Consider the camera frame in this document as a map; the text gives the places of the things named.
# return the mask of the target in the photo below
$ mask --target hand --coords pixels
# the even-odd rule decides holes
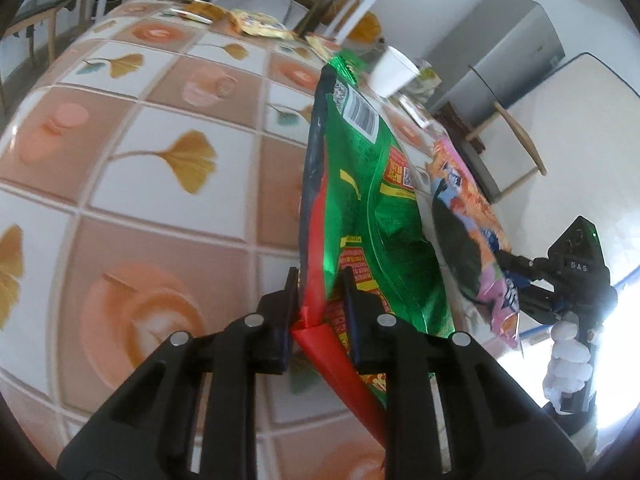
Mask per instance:
[[[589,364],[591,353],[585,345],[575,339],[578,326],[570,319],[568,317],[558,321],[551,329],[554,346],[542,383],[545,397],[551,401],[559,414],[563,413],[560,409],[562,394],[579,392],[593,374],[593,367]]]

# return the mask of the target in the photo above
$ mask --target wall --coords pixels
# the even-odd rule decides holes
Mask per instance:
[[[480,0],[379,0],[373,11],[388,42],[408,56],[428,53]],[[551,22],[566,60],[599,57],[640,91],[640,35],[619,0],[535,0]]]
[[[61,34],[72,27],[75,27],[78,23],[78,11],[76,8],[73,11],[66,9],[60,10],[56,21],[56,33]],[[35,44],[36,49],[47,43],[47,31],[48,23],[39,23],[35,27]],[[20,33],[20,38],[5,38],[0,43],[0,73],[2,78],[6,79],[7,76],[22,62],[24,62],[29,55],[28,42],[25,37],[24,31]]]

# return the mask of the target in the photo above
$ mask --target green snack bag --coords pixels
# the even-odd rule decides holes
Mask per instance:
[[[299,236],[302,319],[294,336],[372,431],[375,423],[363,419],[377,415],[354,410],[366,400],[355,384],[346,386],[355,372],[340,370],[350,364],[336,355],[349,345],[339,271],[351,266],[359,290],[377,294],[386,311],[421,332],[448,336],[454,328],[404,154],[374,106],[331,65],[322,70],[316,89]],[[326,331],[318,335],[327,324],[342,345],[334,345]],[[385,399],[383,374],[361,378]]]

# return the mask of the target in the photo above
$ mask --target screw head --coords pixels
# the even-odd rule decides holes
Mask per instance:
[[[398,322],[393,314],[380,314],[377,321],[380,326],[393,326]]]
[[[249,314],[244,318],[244,324],[248,327],[260,326],[264,323],[264,318],[260,314]]]
[[[471,336],[466,332],[456,332],[451,336],[454,345],[469,346],[471,344]]]
[[[174,332],[171,334],[169,343],[174,346],[182,346],[189,340],[190,337],[191,335],[189,334],[189,332],[181,330],[180,332]]]

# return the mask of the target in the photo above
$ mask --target wooden chair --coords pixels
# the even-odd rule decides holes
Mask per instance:
[[[509,184],[505,189],[501,190],[500,194],[492,201],[495,203],[501,200],[503,197],[505,197],[507,194],[509,194],[511,191],[516,189],[521,184],[524,184],[527,180],[529,180],[532,176],[534,176],[538,172],[540,172],[540,174],[545,176],[546,168],[545,168],[544,162],[542,162],[542,158],[540,157],[538,150],[536,149],[536,145],[533,143],[533,141],[531,140],[531,137],[529,137],[529,134],[520,125],[520,123],[516,121],[516,119],[514,119],[513,116],[510,113],[508,113],[508,111],[505,110],[500,103],[494,102],[494,108],[495,108],[494,114],[491,117],[489,117],[484,123],[480,124],[480,126],[478,126],[474,131],[468,134],[468,136],[466,136],[465,139],[468,142],[472,141],[473,139],[478,137],[485,129],[487,129],[488,126],[492,124],[497,118],[502,117],[504,121],[509,125],[511,130],[513,131],[514,135],[516,136],[516,139],[518,139],[518,142],[520,142],[522,147],[527,151],[527,153],[529,153],[529,156],[533,159],[533,162],[536,165],[535,168],[532,168],[532,170],[527,171],[527,173],[525,173],[515,182],[513,182],[512,184]]]

